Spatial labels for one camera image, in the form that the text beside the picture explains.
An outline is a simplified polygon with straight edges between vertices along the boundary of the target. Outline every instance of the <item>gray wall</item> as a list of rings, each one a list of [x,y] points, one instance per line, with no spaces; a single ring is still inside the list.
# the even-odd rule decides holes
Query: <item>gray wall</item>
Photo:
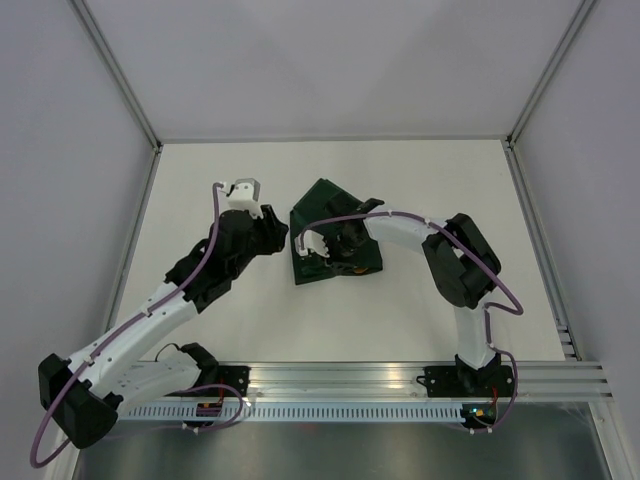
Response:
[[[158,135],[500,135],[579,0],[88,0]]]
[[[521,139],[572,325],[640,451],[640,3],[600,2]]]
[[[2,1],[0,65],[0,470],[29,480],[36,367],[99,333],[150,148],[65,0]]]

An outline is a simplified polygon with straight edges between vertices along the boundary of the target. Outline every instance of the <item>white tabletop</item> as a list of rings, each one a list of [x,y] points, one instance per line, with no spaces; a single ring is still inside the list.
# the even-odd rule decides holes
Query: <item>white tabletop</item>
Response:
[[[273,205],[285,223],[318,178],[361,200],[381,198],[425,216],[470,215],[502,263],[500,278],[525,308],[522,317],[494,312],[496,345],[519,360],[564,359],[497,140],[165,145],[119,321],[206,237],[211,185],[246,177],[261,183],[261,203]],[[453,308],[436,291],[426,260],[391,244],[380,249],[380,273],[297,287],[287,241],[283,253],[253,260],[229,293],[158,348],[199,342],[219,360],[247,362],[452,360]]]

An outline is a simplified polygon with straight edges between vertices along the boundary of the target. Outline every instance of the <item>purple cable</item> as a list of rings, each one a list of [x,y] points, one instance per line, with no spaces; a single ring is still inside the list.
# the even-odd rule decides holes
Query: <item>purple cable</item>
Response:
[[[489,431],[489,428],[491,429],[497,428],[505,421],[505,419],[509,416],[509,414],[513,410],[513,405],[515,404],[516,397],[518,396],[518,366],[516,364],[516,359],[513,356],[513,354],[511,354],[511,352],[508,352],[506,350],[501,350],[499,348],[496,348],[493,345],[493,338],[491,335],[491,314],[489,313],[489,308],[497,308],[499,310],[503,310],[513,315],[519,316],[524,313],[524,308],[522,307],[522,304],[517,299],[517,297],[513,294],[513,292],[511,292],[511,290],[509,290],[509,288],[504,284],[504,282],[500,280],[498,276],[495,273],[493,273],[493,271],[491,271],[491,269],[476,254],[474,254],[471,250],[469,250],[466,246],[464,246],[463,243],[455,237],[455,235],[453,235],[451,232],[446,230],[444,227],[441,227],[440,225],[433,222],[428,222],[424,217],[421,217],[420,215],[416,215],[414,213],[398,212],[395,210],[390,210],[388,212],[360,213],[356,215],[346,215],[343,217],[334,217],[334,218],[327,218],[324,220],[318,220],[316,222],[312,222],[308,224],[302,229],[302,231],[300,232],[300,247],[304,248],[304,234],[307,232],[307,230],[310,230],[315,227],[319,227],[320,225],[328,225],[336,222],[345,222],[348,220],[364,220],[367,218],[374,218],[374,217],[404,217],[404,218],[410,218],[412,220],[416,220],[420,223],[428,224],[429,227],[433,228],[438,233],[441,233],[442,235],[444,235],[447,238],[447,240],[453,243],[468,258],[470,258],[473,261],[473,263],[475,263],[491,279],[491,281],[495,283],[498,286],[498,288],[500,288],[500,290],[502,290],[502,292],[507,296],[507,298],[511,301],[511,303],[513,303],[513,307],[509,307],[507,305],[503,305],[497,302],[487,302],[482,306],[482,308],[484,309],[485,335],[487,338],[487,345],[491,350],[493,350],[497,354],[505,355],[506,357],[508,357],[509,361],[511,362],[511,365],[513,366],[513,395],[511,395],[511,399],[509,400],[509,405],[507,406],[507,410],[492,427],[474,429],[474,433],[485,433]]]
[[[240,392],[238,390],[236,390],[235,388],[233,388],[230,385],[225,385],[222,383],[213,383],[210,385],[203,385],[201,387],[193,387],[193,388],[189,388],[187,390],[181,390],[179,392],[175,392],[175,393],[193,393],[193,392],[199,392],[202,390],[209,390],[211,388],[222,388],[223,390],[227,390],[231,393],[233,393],[233,395],[235,395],[235,397],[238,399],[238,401],[240,402],[240,405],[238,406],[238,409],[236,410],[236,413],[233,414],[233,416],[227,420],[226,422],[221,423],[220,425],[211,425],[209,427],[199,427],[198,428],[198,433],[199,432],[215,432],[217,430],[222,430],[223,428],[227,428],[232,426],[236,420],[238,419],[238,417],[240,416],[240,414],[242,413],[242,409],[244,408],[244,400],[242,399],[242,395],[240,394]],[[152,427],[152,428],[148,428],[146,430],[139,430],[136,432],[128,432],[128,433],[123,433],[120,435],[109,435],[107,437],[105,437],[105,440],[119,440],[121,438],[128,438],[128,437],[133,437],[135,435],[139,435],[139,434],[143,434],[143,433],[149,433],[149,432],[155,432],[155,431],[159,431],[159,430],[183,430],[183,426],[182,424],[180,425],[161,425],[158,427]]]
[[[193,272],[191,272],[191,275],[189,275],[185,279],[185,281],[182,282],[178,286],[178,288],[176,288],[171,293],[167,294],[165,297],[163,297],[162,299],[158,300],[156,303],[151,305],[149,307],[149,312],[153,312],[154,310],[157,310],[162,305],[164,305],[169,300],[171,300],[176,295],[178,295],[180,292],[182,292],[191,283],[191,281],[196,277],[196,275],[198,275],[198,273],[200,273],[202,268],[205,266],[205,264],[209,260],[209,257],[211,256],[211,253],[213,252],[213,248],[214,248],[214,246],[216,244],[216,239],[218,237],[218,229],[219,229],[218,220],[220,218],[220,202],[218,201],[218,192],[216,190],[218,188],[222,188],[222,186],[223,185],[221,183],[214,183],[213,187],[212,187],[213,188],[213,222],[214,223],[213,223],[213,229],[211,231],[211,236],[210,236],[210,239],[209,239],[209,244],[207,245],[207,249],[205,250],[205,253],[204,253],[204,256],[202,257],[202,260],[200,260],[200,263],[198,263],[198,266],[193,270]],[[127,320],[125,323],[120,325],[118,328],[116,328],[113,331],[113,333],[111,335],[109,335],[104,340],[104,342],[102,342],[100,345],[98,345],[96,347],[96,349],[89,354],[89,357],[92,360],[95,359],[98,355],[100,355],[100,353],[105,348],[107,348],[107,346],[109,346],[116,338],[118,338],[122,334],[122,332],[124,332],[129,327],[131,327],[133,324],[139,322],[143,318],[146,318],[146,316],[145,316],[144,312],[140,312],[136,316],[134,316],[133,318]],[[31,466],[33,468],[42,468],[42,467],[47,466],[56,457],[58,457],[58,455],[60,455],[60,453],[62,453],[62,451],[67,447],[67,445],[69,445],[70,440],[66,439],[45,460],[43,460],[42,462],[38,461],[38,448],[40,447],[40,442],[42,441],[42,437],[44,436],[44,431],[47,428],[47,425],[49,424],[49,422],[51,421],[51,418],[53,417],[53,412],[55,412],[56,409],[60,406],[60,403],[62,402],[62,399],[64,398],[64,396],[69,392],[69,390],[71,389],[71,387],[73,386],[75,381],[78,380],[80,375],[82,375],[82,372],[84,372],[87,369],[88,366],[89,366],[89,364],[87,362],[82,362],[80,364],[78,369],[73,373],[73,375],[71,375],[71,378],[69,378],[69,380],[64,385],[64,387],[62,387],[62,389],[60,390],[60,393],[58,393],[58,395],[53,400],[53,402],[51,402],[51,405],[49,406],[49,409],[47,410],[47,412],[44,415],[44,418],[40,422],[40,426],[38,427],[38,430],[36,432],[35,438],[33,439],[33,444],[31,445],[31,452],[29,454],[29,462],[31,463]]]

